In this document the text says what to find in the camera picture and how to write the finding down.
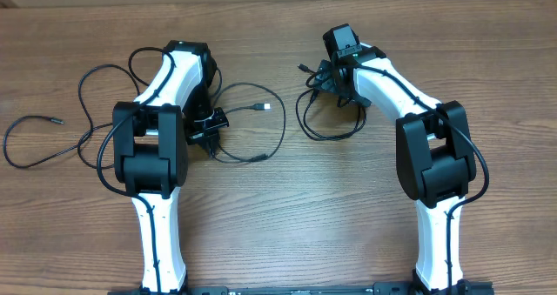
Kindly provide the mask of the black usb cable silver plug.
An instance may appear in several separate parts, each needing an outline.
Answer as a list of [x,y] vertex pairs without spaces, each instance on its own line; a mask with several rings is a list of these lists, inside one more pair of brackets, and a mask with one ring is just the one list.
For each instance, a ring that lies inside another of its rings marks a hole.
[[[359,131],[361,131],[364,126],[366,125],[366,120],[367,120],[367,115],[366,115],[366,108],[364,105],[357,103],[355,100],[353,100],[351,97],[343,97],[342,95],[338,95],[338,87],[334,81],[334,78],[332,77],[332,69],[331,69],[331,65],[328,61],[326,62],[326,66],[325,67],[319,67],[317,70],[312,70],[310,69],[308,66],[304,65],[304,64],[299,64],[298,68],[300,70],[302,70],[304,73],[307,73],[310,75],[310,77],[308,78],[309,81],[313,80],[313,83],[308,85],[309,90],[305,91],[303,93],[301,93],[299,95],[299,97],[297,98],[296,104],[295,104],[295,113],[296,113],[296,118],[298,120],[299,126],[301,128],[301,130],[305,133],[305,135],[310,138],[313,141],[321,141],[321,142],[325,142],[325,141],[340,141],[340,140],[344,140],[344,139],[348,139],[349,137],[352,137],[354,134],[358,133]],[[353,128],[345,133],[342,134],[337,134],[337,135],[323,135],[321,133],[319,133],[318,131],[315,131],[309,124],[308,124],[308,119],[307,119],[307,115],[309,110],[312,108],[313,103],[316,101],[316,99],[318,98],[319,94],[321,92],[326,92],[326,91],[331,91],[332,94],[335,94],[338,97],[337,100],[337,107],[338,108],[344,108],[345,106],[347,106],[348,104],[351,103],[355,103],[356,107],[357,107],[357,117],[356,117],[356,122],[355,125],[353,126]],[[299,112],[299,102],[301,101],[301,99],[310,94],[310,99],[307,103],[307,106],[304,109],[304,113],[303,115],[300,115]]]

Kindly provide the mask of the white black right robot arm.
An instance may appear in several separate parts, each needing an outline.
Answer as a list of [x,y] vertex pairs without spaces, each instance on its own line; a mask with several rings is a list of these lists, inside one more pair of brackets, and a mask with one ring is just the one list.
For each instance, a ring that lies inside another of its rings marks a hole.
[[376,282],[372,294],[492,294],[490,282],[464,278],[459,261],[461,210],[485,159],[470,138],[466,112],[418,90],[375,46],[329,48],[307,80],[361,107],[376,105],[396,128],[396,171],[418,218],[419,256],[409,281]]

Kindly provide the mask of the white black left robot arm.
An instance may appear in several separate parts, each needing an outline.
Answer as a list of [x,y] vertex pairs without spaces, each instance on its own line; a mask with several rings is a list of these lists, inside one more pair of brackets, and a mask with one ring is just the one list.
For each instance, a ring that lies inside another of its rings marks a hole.
[[138,215],[144,254],[140,294],[185,294],[178,198],[188,172],[188,148],[212,151],[229,121],[211,103],[218,70],[206,43],[171,40],[160,49],[161,67],[131,102],[118,102],[102,142],[114,151],[114,171]]

